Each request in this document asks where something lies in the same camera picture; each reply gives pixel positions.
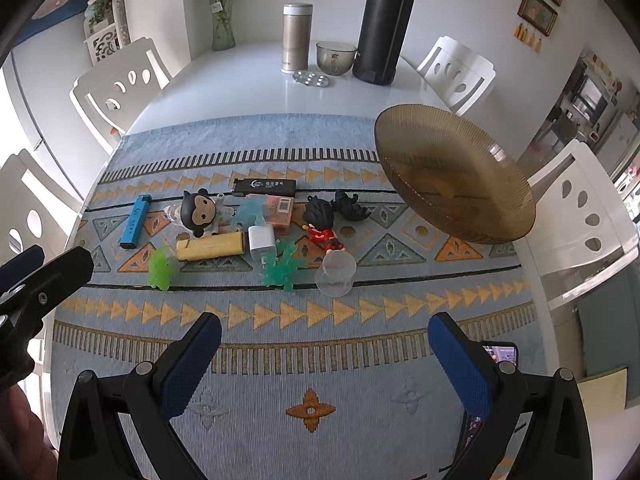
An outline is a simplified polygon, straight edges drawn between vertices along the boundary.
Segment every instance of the yellow power bank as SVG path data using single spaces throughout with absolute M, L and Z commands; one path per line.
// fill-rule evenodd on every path
M 176 253 L 180 261 L 207 260 L 219 256 L 244 253 L 244 233 L 236 231 L 224 235 L 178 240 Z

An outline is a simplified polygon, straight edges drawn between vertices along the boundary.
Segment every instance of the lime green toy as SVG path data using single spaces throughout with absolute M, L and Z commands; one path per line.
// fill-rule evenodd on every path
M 292 276 L 298 269 L 301 269 L 303 261 L 294 258 L 296 245 L 293 242 L 276 241 L 276 247 L 280 256 L 274 254 L 264 255 L 263 280 L 265 285 L 281 286 L 287 292 L 293 291 Z
M 169 247 L 160 247 L 149 258 L 149 272 L 146 282 L 149 286 L 157 287 L 166 292 L 169 290 L 171 279 L 178 268 L 178 260 L 172 256 Z

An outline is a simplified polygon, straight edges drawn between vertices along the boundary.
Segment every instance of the white tumbler lid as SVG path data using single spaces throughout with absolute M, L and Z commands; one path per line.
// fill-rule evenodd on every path
M 312 4 L 285 4 L 283 14 L 289 16 L 311 16 L 314 12 Z

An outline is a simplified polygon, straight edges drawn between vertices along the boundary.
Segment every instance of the red toy figurine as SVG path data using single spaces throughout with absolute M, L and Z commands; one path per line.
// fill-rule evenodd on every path
M 335 217 L 331 204 L 317 196 L 310 196 L 307 201 L 305 212 L 302 213 L 302 219 L 306 223 L 302 228 L 306 231 L 309 241 L 327 253 L 344 250 L 344 245 L 332 231 Z

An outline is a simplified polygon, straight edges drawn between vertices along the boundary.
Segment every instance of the teal toy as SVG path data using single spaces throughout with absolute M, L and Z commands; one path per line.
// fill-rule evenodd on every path
M 165 292 L 169 290 L 171 279 L 178 271 L 180 264 L 176 260 L 169 247 L 160 247 L 149 258 L 149 271 L 146 283 Z
M 266 225 L 264 219 L 266 195 L 245 198 L 233 217 L 234 224 L 240 224 L 246 231 L 252 225 Z
M 294 258 L 296 245 L 293 242 L 276 241 L 276 247 L 280 256 L 273 253 L 264 255 L 263 279 L 265 285 L 281 286 L 287 292 L 293 291 L 293 275 L 301 269 L 303 261 Z

